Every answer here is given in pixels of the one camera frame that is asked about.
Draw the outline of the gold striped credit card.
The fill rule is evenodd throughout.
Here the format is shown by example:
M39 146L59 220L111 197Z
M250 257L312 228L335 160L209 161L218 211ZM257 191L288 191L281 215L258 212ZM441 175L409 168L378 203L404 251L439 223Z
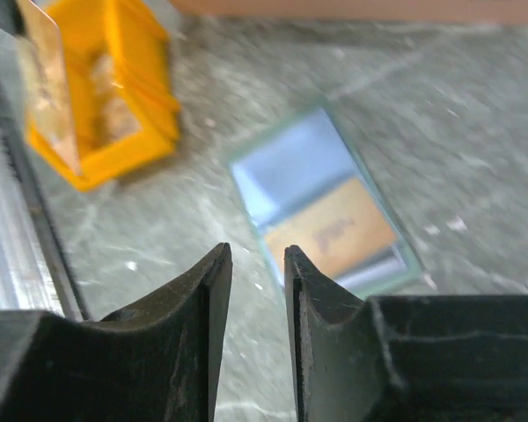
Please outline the gold striped credit card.
M264 236L275 262L297 245L326 276L334 278L388 249L398 234L364 183L350 178Z

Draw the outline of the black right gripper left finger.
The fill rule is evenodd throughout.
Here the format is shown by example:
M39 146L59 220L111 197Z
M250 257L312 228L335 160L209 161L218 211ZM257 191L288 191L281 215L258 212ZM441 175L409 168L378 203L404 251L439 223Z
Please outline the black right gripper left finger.
M0 421L210 421L231 247L99 321L0 311Z

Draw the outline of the gold patterned credit card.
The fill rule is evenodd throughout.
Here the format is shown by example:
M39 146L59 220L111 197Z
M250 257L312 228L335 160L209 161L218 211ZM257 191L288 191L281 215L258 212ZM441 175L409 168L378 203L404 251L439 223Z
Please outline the gold patterned credit card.
M72 171L81 171L62 36L56 22L33 1L18 1L24 24L21 58L36 130Z

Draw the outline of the yellow bin with cards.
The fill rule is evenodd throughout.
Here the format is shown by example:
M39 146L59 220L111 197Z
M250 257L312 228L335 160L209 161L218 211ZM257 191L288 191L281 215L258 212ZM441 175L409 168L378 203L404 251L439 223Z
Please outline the yellow bin with cards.
M141 1L55 1L40 7L58 25L81 171L48 146L30 114L26 141L65 180L88 191L168 156L180 137L169 78L169 37Z

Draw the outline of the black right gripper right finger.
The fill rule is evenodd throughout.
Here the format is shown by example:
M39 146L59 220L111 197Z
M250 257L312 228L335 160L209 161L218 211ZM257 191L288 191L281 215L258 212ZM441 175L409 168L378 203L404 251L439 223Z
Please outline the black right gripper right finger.
M528 295L362 300L284 264L299 420L528 421Z

